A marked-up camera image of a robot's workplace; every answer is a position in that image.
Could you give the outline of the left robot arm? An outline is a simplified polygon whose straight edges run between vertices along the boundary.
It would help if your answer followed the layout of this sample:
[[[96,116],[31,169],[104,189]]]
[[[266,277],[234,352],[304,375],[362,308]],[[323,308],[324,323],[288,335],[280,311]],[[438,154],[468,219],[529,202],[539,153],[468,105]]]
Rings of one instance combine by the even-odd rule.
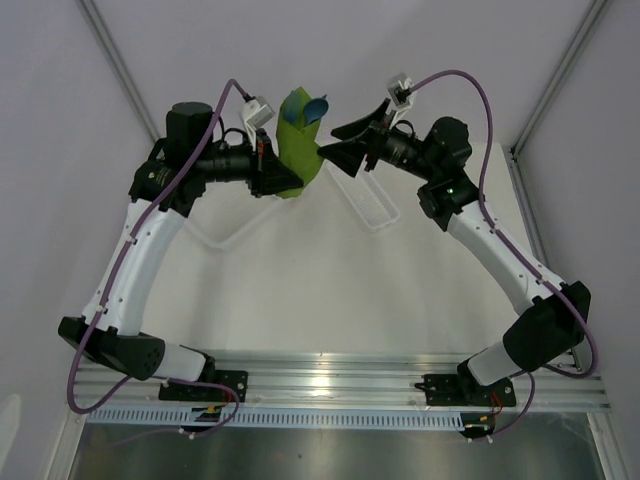
[[[264,129],[273,115],[263,98],[247,98],[240,113],[242,140],[231,145],[207,134],[211,106],[183,102],[171,108],[165,137],[135,172],[117,250],[95,296],[80,316],[65,317],[59,325],[60,337],[78,357],[138,380],[180,379],[197,400],[215,392],[213,360],[143,333],[143,314],[168,247],[208,184],[243,182],[255,197],[302,186],[279,160]]]

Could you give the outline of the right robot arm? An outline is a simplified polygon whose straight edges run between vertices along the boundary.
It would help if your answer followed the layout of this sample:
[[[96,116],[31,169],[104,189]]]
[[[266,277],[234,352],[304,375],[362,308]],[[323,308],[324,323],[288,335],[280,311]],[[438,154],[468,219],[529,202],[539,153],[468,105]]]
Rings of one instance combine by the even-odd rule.
[[[501,340],[457,368],[456,389],[468,403],[489,396],[493,384],[550,364],[585,338],[591,294],[566,283],[503,229],[465,172],[471,156],[468,127],[453,117],[435,121],[425,138],[392,123],[389,104],[336,127],[318,153],[345,174],[370,171],[383,161],[421,180],[419,204],[427,218],[466,247],[502,288],[517,314]]]

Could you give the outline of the blue plastic fork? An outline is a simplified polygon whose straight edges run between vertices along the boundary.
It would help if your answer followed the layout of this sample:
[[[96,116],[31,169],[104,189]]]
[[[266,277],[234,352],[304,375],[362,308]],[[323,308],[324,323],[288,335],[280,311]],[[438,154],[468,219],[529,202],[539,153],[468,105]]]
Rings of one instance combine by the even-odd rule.
[[[291,125],[296,125],[299,121],[304,98],[298,91],[292,91],[283,101],[282,118]]]

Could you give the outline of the green paper napkin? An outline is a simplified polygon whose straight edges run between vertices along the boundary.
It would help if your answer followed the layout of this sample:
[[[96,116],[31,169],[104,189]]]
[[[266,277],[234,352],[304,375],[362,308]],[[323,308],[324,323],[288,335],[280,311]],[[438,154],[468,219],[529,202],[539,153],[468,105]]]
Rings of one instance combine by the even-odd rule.
[[[302,86],[292,91],[298,91],[304,98],[303,107],[313,99]],[[301,112],[297,124],[291,125],[282,118],[282,104],[283,102],[279,108],[276,124],[279,158],[286,167],[296,173],[304,182],[302,188],[278,194],[281,199],[291,199],[302,194],[302,191],[315,179],[322,166],[323,159],[317,154],[319,146],[316,142],[322,119],[305,126],[303,113]]]

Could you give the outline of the blue plastic spoon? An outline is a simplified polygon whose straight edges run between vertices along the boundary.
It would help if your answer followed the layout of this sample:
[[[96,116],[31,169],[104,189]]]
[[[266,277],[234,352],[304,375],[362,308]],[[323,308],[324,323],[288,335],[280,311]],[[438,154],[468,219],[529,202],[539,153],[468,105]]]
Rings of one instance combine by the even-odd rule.
[[[328,112],[329,103],[325,96],[311,99],[303,107],[304,125],[309,126],[320,121]]]

